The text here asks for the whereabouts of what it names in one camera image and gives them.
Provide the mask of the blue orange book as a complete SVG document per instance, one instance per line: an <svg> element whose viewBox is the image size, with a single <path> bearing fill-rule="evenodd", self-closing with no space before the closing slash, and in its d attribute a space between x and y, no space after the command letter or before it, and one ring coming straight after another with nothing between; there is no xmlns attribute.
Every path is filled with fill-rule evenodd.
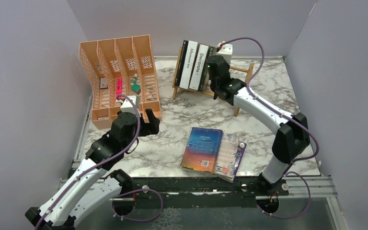
<svg viewBox="0 0 368 230"><path fill-rule="evenodd" d="M212 173L218 157L223 131L192 128L180 163L181 168L199 173Z"/></svg>

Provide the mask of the black Moon and Sixpence book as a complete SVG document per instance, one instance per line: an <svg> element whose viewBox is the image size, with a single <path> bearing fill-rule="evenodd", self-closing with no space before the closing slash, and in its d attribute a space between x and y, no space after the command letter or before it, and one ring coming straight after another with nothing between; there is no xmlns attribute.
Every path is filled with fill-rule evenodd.
<svg viewBox="0 0 368 230"><path fill-rule="evenodd" d="M188 40L184 40L183 44L182 44L181 53L179 55L177 72L176 72L175 80L174 80L174 86L179 86L180 85L181 75L182 75L183 68L184 68L184 60L185 60L185 56L186 56L188 42L189 42Z"/></svg>

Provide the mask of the white Afternoon tea book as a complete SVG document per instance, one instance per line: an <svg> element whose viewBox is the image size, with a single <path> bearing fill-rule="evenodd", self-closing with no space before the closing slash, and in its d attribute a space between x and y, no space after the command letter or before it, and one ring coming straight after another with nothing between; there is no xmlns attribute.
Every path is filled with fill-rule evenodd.
<svg viewBox="0 0 368 230"><path fill-rule="evenodd" d="M189 87L197 50L198 50L198 42L189 40L187 43L187 49L184 58L184 65L180 80L180 88L188 89Z"/></svg>

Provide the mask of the white Decorate Furniture book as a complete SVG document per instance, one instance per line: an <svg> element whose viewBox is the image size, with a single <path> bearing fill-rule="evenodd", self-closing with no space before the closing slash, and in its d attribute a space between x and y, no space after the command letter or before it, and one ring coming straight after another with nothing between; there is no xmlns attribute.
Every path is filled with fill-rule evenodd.
<svg viewBox="0 0 368 230"><path fill-rule="evenodd" d="M204 44L199 45L189 89L200 91L202 81L205 78L205 63L209 53L210 53L209 46Z"/></svg>

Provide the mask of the dark green book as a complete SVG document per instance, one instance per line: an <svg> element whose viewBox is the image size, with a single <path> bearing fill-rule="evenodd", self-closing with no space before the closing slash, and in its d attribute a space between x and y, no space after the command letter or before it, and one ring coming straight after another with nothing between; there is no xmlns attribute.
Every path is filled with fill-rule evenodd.
<svg viewBox="0 0 368 230"><path fill-rule="evenodd" d="M202 71L202 75L201 75L201 79L200 79L200 83L199 83L199 87L198 87L198 91L199 92L203 92L208 84L208 76L207 76L207 58L210 57L211 55L214 55L216 53L216 48L214 46L209 46L208 50L207 50L207 54L205 57L205 61L203 64L203 71Z"/></svg>

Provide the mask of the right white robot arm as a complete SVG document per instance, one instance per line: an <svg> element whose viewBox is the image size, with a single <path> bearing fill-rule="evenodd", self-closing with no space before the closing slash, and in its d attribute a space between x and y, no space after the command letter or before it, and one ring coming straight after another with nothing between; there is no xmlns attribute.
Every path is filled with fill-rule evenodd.
<svg viewBox="0 0 368 230"><path fill-rule="evenodd" d="M257 182L258 191L269 195L276 190L293 160L310 145L307 118L302 113L293 115L274 106L256 94L246 82L232 78L230 66L223 56L210 56L206 64L214 98L250 113L275 135L273 156Z"/></svg>

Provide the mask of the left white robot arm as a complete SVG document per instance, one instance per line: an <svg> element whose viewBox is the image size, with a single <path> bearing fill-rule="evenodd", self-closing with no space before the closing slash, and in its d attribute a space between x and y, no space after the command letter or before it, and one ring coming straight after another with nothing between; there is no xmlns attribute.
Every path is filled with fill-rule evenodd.
<svg viewBox="0 0 368 230"><path fill-rule="evenodd" d="M92 143L74 174L40 207L31 207L25 217L37 230L73 230L89 214L110 198L129 197L122 205L134 206L133 179L123 170L111 168L130 147L138 143L138 137L159 132L160 120L151 109L145 110L148 122L141 115L119 112L111 129Z"/></svg>

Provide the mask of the green glue bottle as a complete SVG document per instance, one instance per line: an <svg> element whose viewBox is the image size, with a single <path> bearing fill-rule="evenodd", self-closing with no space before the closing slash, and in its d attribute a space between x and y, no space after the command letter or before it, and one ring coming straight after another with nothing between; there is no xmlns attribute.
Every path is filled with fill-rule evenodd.
<svg viewBox="0 0 368 230"><path fill-rule="evenodd" d="M130 82L130 86L131 86L131 90L132 92L136 93L136 94L140 94L141 92L141 87L140 85L137 83L138 80L138 74L135 73L133 75L133 77L131 78L131 82Z"/></svg>

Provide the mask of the wooden book rack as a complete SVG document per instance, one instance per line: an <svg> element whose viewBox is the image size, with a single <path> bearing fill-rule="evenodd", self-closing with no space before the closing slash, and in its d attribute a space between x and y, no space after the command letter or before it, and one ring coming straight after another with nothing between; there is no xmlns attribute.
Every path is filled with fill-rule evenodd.
<svg viewBox="0 0 368 230"><path fill-rule="evenodd" d="M173 81L175 80L175 75L176 75L177 67L178 67L178 61L179 61L179 56L177 58L176 69L175 69ZM235 66L229 66L228 67L228 69L232 69L232 70L236 70L236 71L246 73L246 77L245 77L246 81L251 80L252 73L253 73L253 68L254 68L253 63L249 65L249 69L242 69L242 68L235 67ZM213 97L215 99L217 99L218 97L221 98L220 96L224 96L223 99L225 99L225 101L227 101L228 103L229 102L232 103L233 102L233 96L235 95L235 91L238 91L242 87L247 86L247 83L244 82L245 80L240 80L240 79L233 78L230 81L225 80L223 83L218 82L218 85L216 87L214 86L214 88L213 88L214 90L218 90L218 94L215 94L215 92L211 90L211 87L210 87L211 83L207 84L207 87L203 92L199 92L197 90L191 90L191 89L183 89L183 88L180 88L179 86L174 86L174 84L173 84L172 87L174 88L174 90L173 90L173 94L172 94L172 99L174 99L174 100L176 99L177 92L178 92L179 89L181 89L181 91L183 91L183 92L195 92L195 93L205 94L205 95L208 95L208 96Z"/></svg>

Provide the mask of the pink highlighter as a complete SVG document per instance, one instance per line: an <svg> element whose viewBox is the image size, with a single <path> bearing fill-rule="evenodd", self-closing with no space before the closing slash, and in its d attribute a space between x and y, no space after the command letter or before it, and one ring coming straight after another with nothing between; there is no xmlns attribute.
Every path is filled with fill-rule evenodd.
<svg viewBox="0 0 368 230"><path fill-rule="evenodd" d="M116 88L115 88L115 101L117 103L120 103L120 100L118 99L118 95L122 94L122 88L123 88L123 79L121 77L116 79Z"/></svg>

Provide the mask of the small red white box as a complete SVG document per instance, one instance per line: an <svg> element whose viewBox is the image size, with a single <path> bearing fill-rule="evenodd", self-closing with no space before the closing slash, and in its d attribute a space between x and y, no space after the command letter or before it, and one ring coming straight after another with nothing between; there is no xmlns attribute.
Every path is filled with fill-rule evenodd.
<svg viewBox="0 0 368 230"><path fill-rule="evenodd" d="M107 85L106 78L101 78L100 79L100 88L101 89L106 89L107 87L108 87L108 85Z"/></svg>

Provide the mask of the orange plastic file organizer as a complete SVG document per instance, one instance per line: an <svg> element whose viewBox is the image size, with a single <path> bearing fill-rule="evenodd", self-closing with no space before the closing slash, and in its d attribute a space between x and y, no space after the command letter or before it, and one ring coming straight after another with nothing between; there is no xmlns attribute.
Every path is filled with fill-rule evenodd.
<svg viewBox="0 0 368 230"><path fill-rule="evenodd" d="M81 42L79 57L92 87L91 122L98 129L107 129L117 118L121 103L115 101L116 79L123 79L122 94L135 95L138 109L147 120L145 109L152 109L161 119L161 103L157 71L149 35ZM130 82L138 74L140 94L132 92ZM106 78L108 87L100 88L100 79Z"/></svg>

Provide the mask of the floral purple book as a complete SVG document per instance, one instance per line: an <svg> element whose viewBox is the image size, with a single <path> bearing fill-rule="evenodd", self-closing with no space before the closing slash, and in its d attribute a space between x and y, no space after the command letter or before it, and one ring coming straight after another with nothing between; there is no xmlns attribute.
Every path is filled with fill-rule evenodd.
<svg viewBox="0 0 368 230"><path fill-rule="evenodd" d="M246 147L247 144L239 136L224 134L212 174L233 183Z"/></svg>

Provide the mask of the black metal base rail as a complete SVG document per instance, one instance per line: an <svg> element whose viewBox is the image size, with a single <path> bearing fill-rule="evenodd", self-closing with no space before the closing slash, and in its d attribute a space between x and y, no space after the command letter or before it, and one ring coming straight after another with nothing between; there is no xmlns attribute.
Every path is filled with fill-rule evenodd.
<svg viewBox="0 0 368 230"><path fill-rule="evenodd" d="M233 183L217 177L134 177L135 207L151 209L159 207L160 200L153 193L146 194L140 189L148 186L159 192L164 208L210 208L210 207L252 207L258 199L288 196L281 180L270 190L259 186L256 176L239 176Z"/></svg>

